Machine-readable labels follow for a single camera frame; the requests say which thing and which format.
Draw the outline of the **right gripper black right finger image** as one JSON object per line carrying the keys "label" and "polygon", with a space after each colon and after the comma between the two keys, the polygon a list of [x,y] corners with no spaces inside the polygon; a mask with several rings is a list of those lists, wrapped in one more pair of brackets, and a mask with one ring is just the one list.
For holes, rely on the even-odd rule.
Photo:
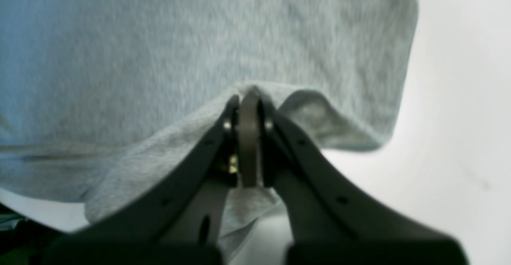
{"label": "right gripper black right finger image", "polygon": [[239,107],[239,171],[244,188],[273,188],[285,204],[287,265],[468,264],[453,237],[363,192],[255,90]]}

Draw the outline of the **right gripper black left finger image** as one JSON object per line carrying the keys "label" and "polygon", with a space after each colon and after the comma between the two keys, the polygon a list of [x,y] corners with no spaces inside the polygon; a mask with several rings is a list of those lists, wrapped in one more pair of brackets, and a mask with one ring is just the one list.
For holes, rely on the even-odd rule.
{"label": "right gripper black left finger image", "polygon": [[171,174],[116,214],[52,245],[43,265],[222,265],[216,246],[223,208],[237,178],[228,172],[235,150],[240,99],[221,116]]}

